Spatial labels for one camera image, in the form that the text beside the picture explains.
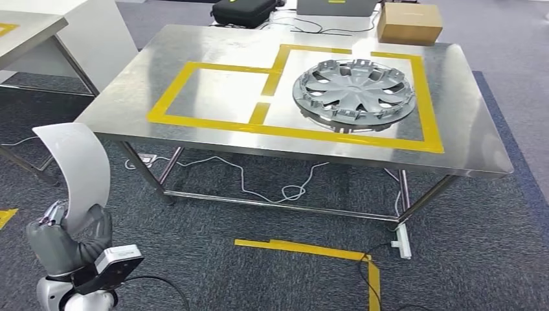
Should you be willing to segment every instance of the robotic hand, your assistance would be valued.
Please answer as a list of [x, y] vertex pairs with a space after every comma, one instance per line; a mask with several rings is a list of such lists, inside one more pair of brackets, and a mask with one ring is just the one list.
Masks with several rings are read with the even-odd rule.
[[48, 273], [38, 281], [38, 301], [44, 311], [112, 310], [115, 288], [143, 257], [136, 245], [111, 247], [111, 215], [98, 204], [85, 216], [93, 225], [92, 239], [73, 240], [66, 228], [68, 209], [68, 202], [57, 201], [27, 226], [30, 246]]

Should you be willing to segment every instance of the table top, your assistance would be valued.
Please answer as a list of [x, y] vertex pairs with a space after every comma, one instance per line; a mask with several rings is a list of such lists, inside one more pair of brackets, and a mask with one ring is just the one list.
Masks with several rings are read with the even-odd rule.
[[[292, 89], [305, 70], [354, 58], [404, 72], [416, 109], [355, 130], [299, 108]], [[448, 43], [168, 25], [75, 122], [135, 143], [483, 178], [513, 172], [461, 48]]]
[[0, 10], [0, 69], [67, 25], [63, 16]]

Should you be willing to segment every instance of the black cable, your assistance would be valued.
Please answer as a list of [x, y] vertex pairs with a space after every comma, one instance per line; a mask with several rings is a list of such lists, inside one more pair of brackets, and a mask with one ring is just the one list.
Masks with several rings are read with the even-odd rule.
[[365, 31], [370, 31], [372, 29], [375, 28], [375, 24], [374, 24], [374, 19], [377, 17], [377, 15], [379, 15], [379, 11], [378, 10], [374, 10], [372, 13], [377, 13], [374, 17], [372, 17], [372, 26], [368, 29], [363, 29], [363, 30], [349, 30], [349, 29], [339, 29], [339, 28], [330, 28], [330, 29], [326, 29], [326, 30], [322, 30], [319, 32], [319, 34], [326, 34], [327, 31], [331, 31], [331, 30], [336, 30], [336, 31], [344, 31], [344, 32], [365, 32]]
[[425, 308], [424, 306], [418, 306], [418, 305], [403, 305], [400, 308], [396, 309], [395, 311], [404, 310], [406, 308], [419, 308], [419, 309], [426, 310], [426, 311], [432, 311], [429, 308]]
[[362, 277], [362, 279], [364, 280], [364, 282], [366, 282], [366, 284], [368, 285], [368, 287], [374, 292], [375, 294], [375, 297], [377, 298], [377, 302], [379, 304], [379, 311], [383, 311], [383, 308], [381, 308], [381, 298], [379, 296], [379, 294], [375, 291], [374, 287], [372, 287], [372, 285], [370, 285], [370, 282], [368, 282], [368, 279], [366, 278], [366, 276], [364, 275], [364, 273], [362, 272], [362, 269], [361, 269], [361, 266], [362, 266], [362, 263], [364, 262], [364, 258], [366, 258], [367, 255], [371, 254], [373, 251], [375, 251], [376, 249], [378, 248], [381, 248], [383, 246], [390, 246], [391, 243], [382, 243], [382, 244], [379, 244], [379, 245], [376, 245], [372, 248], [370, 248], [368, 251], [366, 251], [366, 253], [364, 253], [364, 256], [360, 259], [359, 261], [359, 273]]
[[136, 279], [154, 279], [154, 280], [159, 280], [159, 281], [168, 283], [171, 287], [173, 287], [175, 290], [177, 290], [177, 293], [179, 293], [179, 295], [181, 296], [181, 299], [183, 299], [186, 311], [190, 311], [190, 306], [189, 306], [189, 303], [188, 303], [188, 300], [187, 300], [187, 296], [185, 295], [185, 293], [182, 290], [179, 289], [179, 287], [177, 287], [171, 281], [163, 279], [162, 277], [155, 277], [153, 275], [140, 275], [138, 277], [127, 278], [126, 280], [124, 280], [124, 282], [128, 282], [128, 281], [131, 281], [131, 280], [136, 280]]
[[[318, 34], [318, 32], [308, 32], [308, 31], [299, 31], [299, 30], [290, 30], [290, 32], [302, 32], [304, 34]], [[350, 37], [350, 34], [327, 34], [329, 36], [344, 36], [344, 37]]]
[[[381, 307], [381, 298], [379, 296], [379, 294], [375, 291], [375, 289], [372, 287], [372, 285], [370, 284], [370, 282], [368, 282], [368, 279], [366, 278], [366, 276], [364, 275], [364, 273], [362, 272], [362, 269], [361, 269], [361, 266], [362, 266], [362, 263], [364, 262], [364, 258], [366, 258], [367, 255], [373, 253], [376, 249], [379, 249], [383, 246], [391, 246], [391, 243], [390, 242], [387, 242], [387, 243], [382, 243], [382, 244], [378, 244], [372, 248], [370, 248], [368, 251], [366, 251], [366, 253], [364, 253], [364, 256], [362, 257], [362, 259], [359, 261], [359, 273], [362, 277], [362, 279], [364, 280], [364, 282], [366, 282], [366, 284], [368, 285], [368, 287], [370, 289], [372, 289], [372, 291], [374, 292], [375, 294], [375, 297], [377, 298], [377, 302], [379, 304], [379, 311], [383, 311], [383, 308]], [[420, 305], [403, 305], [401, 307], [399, 307], [398, 309], [396, 309], [395, 311], [401, 311], [401, 310], [404, 310], [406, 308], [420, 308], [422, 310], [426, 310], [426, 311], [432, 311], [431, 309], [429, 308], [425, 308], [424, 306], [420, 306]]]
[[316, 25], [316, 26], [320, 27], [320, 30], [316, 32], [317, 34], [319, 34], [319, 33], [324, 29], [324, 27], [322, 27], [321, 24], [315, 23], [314, 21], [308, 21], [308, 20], [306, 20], [306, 19], [300, 19], [300, 18], [295, 18], [295, 17], [294, 17], [294, 19], [295, 19], [296, 21], [303, 21], [303, 22], [305, 22], [305, 23], [311, 23], [311, 24], [313, 24], [313, 25]]

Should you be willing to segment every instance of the power cord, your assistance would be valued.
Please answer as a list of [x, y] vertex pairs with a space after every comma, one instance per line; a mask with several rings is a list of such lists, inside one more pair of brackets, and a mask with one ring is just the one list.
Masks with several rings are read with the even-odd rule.
[[[366, 32], [366, 31], [372, 30], [372, 29], [375, 28], [374, 21], [375, 21], [376, 17], [379, 15], [378, 10], [374, 10], [373, 12], [376, 12], [377, 14], [370, 19], [370, 23], [372, 24], [372, 26], [367, 28], [367, 29], [362, 29], [362, 30], [350, 30], [350, 29], [338, 29], [338, 28], [324, 29], [324, 27], [319, 23], [316, 23], [314, 21], [308, 21], [306, 19], [296, 18], [296, 17], [293, 17], [293, 16], [286, 16], [286, 17], [276, 18], [276, 19], [273, 20], [273, 22], [268, 21], [267, 23], [261, 25], [259, 27], [259, 30], [262, 30], [262, 29], [264, 29], [265, 27], [267, 27], [269, 25], [287, 25], [287, 26], [292, 26], [292, 27], [296, 28], [297, 32], [303, 32], [303, 33], [306, 33], [306, 34], [331, 34], [331, 35], [336, 35], [336, 36], [348, 36], [346, 34], [328, 33], [328, 31]], [[285, 19], [285, 18], [293, 18], [296, 21], [302, 21], [302, 22], [305, 22], [305, 23], [310, 23], [310, 24], [313, 24], [313, 25], [316, 25], [316, 26], [320, 27], [320, 29], [318, 31], [305, 31], [305, 30], [297, 27], [296, 25], [292, 25], [292, 24], [289, 24], [289, 23], [276, 23], [276, 22], [274, 22], [274, 21], [278, 21], [280, 19]]]
[[22, 140], [16, 142], [15, 144], [0, 144], [0, 146], [17, 146], [18, 144], [22, 144], [25, 141], [29, 141], [29, 140], [35, 139], [35, 138], [38, 138], [38, 136], [32, 136], [32, 137], [29, 137], [29, 138], [22, 139]]
[[359, 264], [358, 264], [359, 273], [360, 273], [362, 279], [364, 280], [364, 282], [366, 282], [368, 287], [374, 292], [375, 297], [377, 298], [377, 302], [379, 304], [379, 311], [383, 311], [383, 309], [381, 308], [381, 298], [380, 298], [379, 294], [377, 293], [377, 291], [374, 289], [374, 287], [370, 284], [370, 282], [368, 282], [368, 279], [364, 275], [361, 267], [362, 267], [362, 263], [364, 262], [364, 258], [366, 258], [366, 255], [371, 254], [373, 251], [375, 251], [378, 248], [381, 248], [383, 246], [390, 246], [390, 245], [391, 245], [391, 243], [387, 242], [387, 243], [382, 243], [382, 244], [379, 244], [379, 245], [376, 245], [376, 246], [370, 248], [368, 251], [366, 251], [366, 253], [364, 253], [364, 256], [360, 259]]
[[343, 31], [343, 32], [366, 32], [366, 31], [370, 31], [372, 29], [375, 28], [375, 24], [374, 24], [374, 21], [376, 19], [376, 17], [379, 15], [379, 11], [378, 10], [374, 10], [374, 12], [376, 12], [377, 14], [372, 17], [370, 19], [370, 23], [372, 24], [371, 27], [367, 28], [367, 29], [363, 29], [363, 30], [350, 30], [350, 29], [338, 29], [338, 28], [330, 28], [330, 29], [326, 29], [326, 30], [322, 30], [319, 32], [319, 34], [327, 34], [326, 32], [328, 31]]
[[[381, 306], [381, 298], [379, 296], [379, 294], [377, 293], [377, 291], [374, 289], [374, 287], [372, 287], [372, 285], [370, 284], [370, 282], [368, 282], [368, 279], [366, 278], [366, 276], [364, 275], [364, 272], [362, 271], [362, 265], [363, 265], [363, 262], [364, 261], [364, 258], [366, 258], [367, 255], [369, 254], [372, 254], [375, 250], [379, 249], [379, 248], [382, 248], [383, 246], [391, 246], [391, 243], [390, 242], [387, 242], [387, 243], [382, 243], [382, 244], [378, 244], [372, 248], [370, 248], [369, 250], [366, 251], [366, 253], [364, 253], [364, 256], [360, 259], [360, 261], [358, 262], [358, 269], [359, 269], [359, 273], [362, 277], [362, 279], [364, 280], [364, 282], [366, 282], [366, 284], [368, 285], [368, 287], [374, 292], [375, 294], [375, 298], [377, 298], [377, 302], [379, 304], [379, 311], [383, 311], [383, 308]], [[422, 310], [426, 310], [426, 311], [432, 311], [431, 309], [429, 308], [426, 308], [424, 306], [420, 306], [420, 305], [410, 305], [410, 304], [407, 304], [407, 305], [403, 305], [401, 307], [399, 307], [398, 309], [396, 309], [395, 311], [402, 311], [406, 308], [420, 308]]]
[[130, 277], [130, 278], [124, 280], [124, 282], [137, 280], [137, 279], [154, 279], [154, 280], [159, 280], [159, 281], [168, 283], [171, 287], [173, 287], [175, 290], [177, 290], [177, 293], [179, 293], [179, 295], [181, 296], [181, 299], [183, 300], [183, 305], [185, 306], [185, 310], [190, 311], [190, 305], [189, 305], [187, 296], [185, 295], [185, 293], [181, 289], [179, 289], [179, 287], [177, 287], [170, 280], [166, 280], [162, 277], [155, 277], [153, 275], [141, 275], [141, 276], [138, 276], [138, 277]]
[[[389, 174], [394, 180], [396, 180], [396, 182], [399, 182], [400, 180], [398, 180], [398, 177], [395, 176], [395, 174], [391, 173], [390, 170], [384, 168], [383, 169], [387, 174]], [[395, 213], [396, 213], [396, 216], [397, 217], [400, 217], [400, 212], [398, 211], [398, 200], [400, 199], [400, 196], [402, 195], [402, 193], [400, 192], [400, 190], [398, 191], [398, 194], [396, 196], [396, 200], [395, 200], [395, 204], [394, 204], [394, 208], [395, 208]]]
[[[162, 160], [167, 160], [169, 161], [170, 159], [168, 159], [167, 157], [157, 157], [156, 159], [154, 159], [152, 161], [152, 163], [156, 162], [157, 160], [159, 159], [162, 159]], [[236, 165], [234, 163], [231, 163], [225, 159], [223, 159], [222, 157], [218, 157], [218, 156], [213, 156], [213, 157], [209, 157], [207, 159], [203, 159], [203, 160], [199, 160], [199, 161], [194, 161], [194, 162], [191, 162], [191, 163], [187, 163], [187, 164], [183, 164], [183, 163], [180, 163], [180, 162], [176, 162], [179, 166], [181, 167], [189, 167], [191, 165], [194, 165], [194, 164], [198, 164], [198, 163], [204, 163], [204, 162], [207, 162], [207, 161], [210, 161], [210, 160], [213, 160], [213, 159], [218, 159], [232, 167], [236, 167], [238, 169], [240, 169], [240, 189], [242, 192], [244, 193], [248, 193], [248, 194], [253, 194], [255, 196], [258, 196], [260, 197], [261, 199], [267, 201], [267, 202], [270, 202], [270, 203], [282, 203], [284, 201], [295, 201], [295, 200], [298, 200], [299, 198], [301, 198], [301, 196], [303, 196], [305, 194], [305, 192], [307, 192], [305, 190], [305, 186], [311, 181], [311, 179], [313, 178], [313, 172], [315, 170], [315, 168], [317, 167], [321, 167], [323, 165], [327, 165], [329, 164], [329, 162], [324, 162], [324, 163], [321, 163], [321, 164], [317, 164], [317, 165], [313, 165], [311, 167], [311, 171], [309, 173], [309, 178], [307, 178], [307, 180], [305, 180], [305, 182], [303, 184], [301, 184], [301, 186], [298, 186], [298, 185], [287, 185], [287, 186], [284, 186], [282, 187], [281, 192], [282, 192], [282, 196], [284, 197], [284, 199], [281, 199], [281, 200], [278, 200], [278, 201], [273, 201], [273, 200], [270, 200], [269, 198], [261, 195], [261, 194], [258, 194], [257, 192], [253, 192], [253, 191], [250, 191], [250, 190], [246, 190], [246, 188], [244, 187], [244, 168], [239, 166], [239, 165]], [[126, 160], [126, 162], [124, 163], [124, 166], [128, 169], [128, 170], [135, 170], [135, 167], [133, 166], [130, 166], [129, 165], [129, 160]], [[297, 188], [299, 190], [299, 193], [297, 194], [294, 194], [292, 196], [288, 196], [286, 194], [286, 190], [289, 189], [289, 188]]]

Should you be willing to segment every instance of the black bag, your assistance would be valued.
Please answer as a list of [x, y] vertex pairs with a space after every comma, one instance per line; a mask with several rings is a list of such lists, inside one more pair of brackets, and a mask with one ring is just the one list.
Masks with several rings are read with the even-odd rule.
[[256, 28], [269, 18], [275, 6], [276, 0], [221, 0], [212, 7], [212, 15], [222, 25]]

